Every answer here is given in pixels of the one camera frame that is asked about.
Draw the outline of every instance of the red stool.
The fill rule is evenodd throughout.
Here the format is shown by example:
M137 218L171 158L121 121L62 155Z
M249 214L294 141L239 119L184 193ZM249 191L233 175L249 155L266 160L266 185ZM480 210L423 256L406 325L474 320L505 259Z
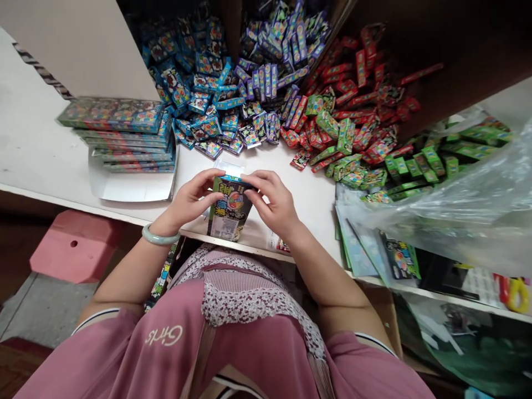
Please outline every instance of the red stool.
M101 279L123 224L68 210L60 213L29 260L34 272L75 284Z

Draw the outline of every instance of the jade bangle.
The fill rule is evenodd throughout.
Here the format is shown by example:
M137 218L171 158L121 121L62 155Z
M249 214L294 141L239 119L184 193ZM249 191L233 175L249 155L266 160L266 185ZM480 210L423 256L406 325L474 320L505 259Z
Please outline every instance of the jade bangle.
M179 239L181 238L181 235L179 233L177 233L173 237L156 236L155 234L152 234L150 232L150 226L151 226L151 223L145 225L144 228L142 229L142 236L149 243L152 243L152 244L155 244L155 245L172 245L172 244L176 243L177 241L179 241Z

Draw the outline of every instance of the woman's left hand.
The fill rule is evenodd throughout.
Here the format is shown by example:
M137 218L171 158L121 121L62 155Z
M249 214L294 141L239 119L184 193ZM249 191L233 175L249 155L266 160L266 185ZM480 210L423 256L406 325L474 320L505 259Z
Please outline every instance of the woman's left hand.
M212 168L195 175L177 191L173 202L155 220L150 231L160 236L173 236L185 223L192 222L216 201L222 200L223 194L211 189L214 177L225 174L223 170Z

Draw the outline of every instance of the lace apron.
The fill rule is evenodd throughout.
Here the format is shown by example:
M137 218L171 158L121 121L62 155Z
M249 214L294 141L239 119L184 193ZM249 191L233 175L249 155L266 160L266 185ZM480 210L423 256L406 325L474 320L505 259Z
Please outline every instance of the lace apron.
M202 315L205 318L196 363L181 398L200 396L200 383L216 327L229 323L251 323L275 315L297 320L303 330L307 358L320 398L334 398L325 344L318 326L288 292L282 278L262 263L231 249L203 244L184 263L168 289L190 279L204 280Z

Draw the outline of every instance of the woman's right hand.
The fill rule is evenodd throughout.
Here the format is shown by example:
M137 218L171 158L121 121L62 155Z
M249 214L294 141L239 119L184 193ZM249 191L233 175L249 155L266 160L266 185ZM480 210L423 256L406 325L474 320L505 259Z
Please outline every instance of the woman's right hand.
M283 241L292 237L294 231L301 226L301 221L295 211L292 193L277 173L258 170L251 175L242 175L241 178L260 190L246 190L244 194L253 202L266 226ZM263 196L268 197L269 204L264 202Z

